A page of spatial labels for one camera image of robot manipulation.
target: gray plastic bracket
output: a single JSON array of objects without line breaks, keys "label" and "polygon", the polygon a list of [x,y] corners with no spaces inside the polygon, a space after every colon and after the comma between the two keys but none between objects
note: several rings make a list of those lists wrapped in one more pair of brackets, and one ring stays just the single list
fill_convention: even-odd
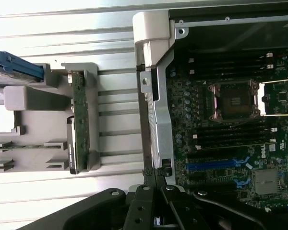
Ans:
[{"label": "gray plastic bracket", "polygon": [[0,173],[12,169],[14,167],[13,162],[13,159],[0,160]]},{"label": "gray plastic bracket", "polygon": [[67,149],[67,141],[66,140],[59,140],[59,139],[50,140],[50,141],[44,143],[44,146],[60,146],[60,149],[62,151],[64,151]]},{"label": "gray plastic bracket", "polygon": [[64,95],[24,85],[6,86],[3,92],[4,106],[12,111],[65,111],[70,103],[70,99]]},{"label": "gray plastic bracket", "polygon": [[29,83],[28,86],[38,89],[48,89],[48,88],[57,88],[60,83],[61,74],[53,71],[50,68],[49,64],[36,64],[38,66],[42,66],[44,69],[44,81],[43,82],[34,82]]},{"label": "gray plastic bracket", "polygon": [[23,126],[16,126],[11,130],[11,133],[0,133],[0,137],[10,137],[10,136],[20,136],[25,134],[25,129]]},{"label": "gray plastic bracket", "polygon": [[65,170],[68,168],[68,159],[51,159],[46,165],[50,170]]}]

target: motherboard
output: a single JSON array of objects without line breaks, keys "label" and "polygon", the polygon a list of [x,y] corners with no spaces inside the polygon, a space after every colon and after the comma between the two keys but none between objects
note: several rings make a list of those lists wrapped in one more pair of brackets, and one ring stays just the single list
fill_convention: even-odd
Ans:
[{"label": "motherboard", "polygon": [[176,183],[288,212],[288,49],[175,54]]}]

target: chip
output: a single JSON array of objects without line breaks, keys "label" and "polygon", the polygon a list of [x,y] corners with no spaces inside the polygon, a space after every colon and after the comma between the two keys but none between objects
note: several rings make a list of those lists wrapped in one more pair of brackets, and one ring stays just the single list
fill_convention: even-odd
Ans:
[{"label": "chip", "polygon": [[287,94],[286,94],[286,92],[280,92],[280,93],[278,94],[278,101],[280,101],[280,102],[285,102],[285,101],[287,101]]},{"label": "chip", "polygon": [[208,87],[214,93],[214,114],[210,120],[241,121],[260,115],[257,103],[258,83],[248,81],[217,83]]},{"label": "chip", "polygon": [[255,192],[258,195],[279,193],[277,169],[256,170]]}]

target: blue drive tray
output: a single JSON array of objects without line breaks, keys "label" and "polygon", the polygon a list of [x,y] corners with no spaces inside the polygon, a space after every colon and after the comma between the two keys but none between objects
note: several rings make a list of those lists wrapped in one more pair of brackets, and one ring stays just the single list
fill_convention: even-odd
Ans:
[{"label": "blue drive tray", "polygon": [[42,67],[8,52],[0,51],[0,84],[17,85],[26,82],[40,82],[43,78]]}]

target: black ram slot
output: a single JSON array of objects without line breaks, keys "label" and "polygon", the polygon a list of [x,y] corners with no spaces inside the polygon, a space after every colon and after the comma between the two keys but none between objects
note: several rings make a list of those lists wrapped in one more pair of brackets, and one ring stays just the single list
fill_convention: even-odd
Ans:
[{"label": "black ram slot", "polygon": [[254,60],[254,59],[273,59],[273,57],[267,57],[266,55],[271,53],[270,51],[260,52],[226,52],[218,54],[198,54],[194,57],[194,60]]},{"label": "black ram slot", "polygon": [[214,75],[222,75],[224,76],[232,76],[232,77],[249,77],[249,76],[261,76],[268,75],[273,72],[273,69],[217,69],[217,70],[203,70],[202,72],[195,70],[195,76],[214,76]]},{"label": "black ram slot", "polygon": [[207,126],[207,127],[197,127],[197,130],[208,132],[208,131],[218,131],[218,130],[224,130],[224,129],[230,129],[230,130],[238,130],[238,129],[245,129],[245,128],[256,128],[256,127],[266,127],[266,124],[263,122],[248,122],[244,124],[240,124],[238,126],[232,127],[232,126]]},{"label": "black ram slot", "polygon": [[268,143],[269,138],[261,137],[261,138],[250,138],[250,139],[229,139],[227,141],[217,141],[212,140],[211,142],[206,142],[201,144],[202,148],[216,148],[216,147],[225,147],[225,146],[233,146],[233,145],[252,145],[257,143]]},{"label": "black ram slot", "polygon": [[273,64],[272,59],[251,59],[251,60],[217,60],[217,61],[210,61],[210,60],[196,60],[196,62],[189,63],[190,66],[200,68],[200,67],[239,67],[239,66],[264,66],[268,64]]},{"label": "black ram slot", "polygon": [[211,137],[211,136],[221,136],[221,135],[230,135],[233,133],[258,133],[258,132],[270,132],[268,129],[265,129],[264,127],[257,127],[257,128],[232,128],[232,129],[219,129],[219,130],[196,130],[195,134],[202,135],[205,137]]},{"label": "black ram slot", "polygon": [[223,134],[220,133],[219,135],[198,135],[197,136],[197,141],[198,142],[205,142],[205,141],[210,141],[212,138],[217,138],[218,140],[226,140],[228,138],[251,138],[251,137],[260,137],[260,136],[264,136],[264,135],[269,135],[270,132],[266,131],[266,132],[251,132],[251,133],[247,133],[247,132],[236,132],[236,133],[228,133],[228,134]]},{"label": "black ram slot", "polygon": [[271,72],[259,71],[259,72],[241,72],[241,73],[231,73],[231,74],[196,74],[197,80],[213,80],[220,78],[233,78],[233,79],[244,79],[244,78],[256,78],[256,77],[268,77]]},{"label": "black ram slot", "polygon": [[266,69],[269,69],[267,65],[253,65],[253,66],[227,66],[227,67],[214,67],[210,66],[210,68],[194,68],[195,74],[218,74],[218,73],[224,73],[224,74],[231,74],[231,73],[241,73],[241,72],[257,72],[257,71],[264,71]]}]

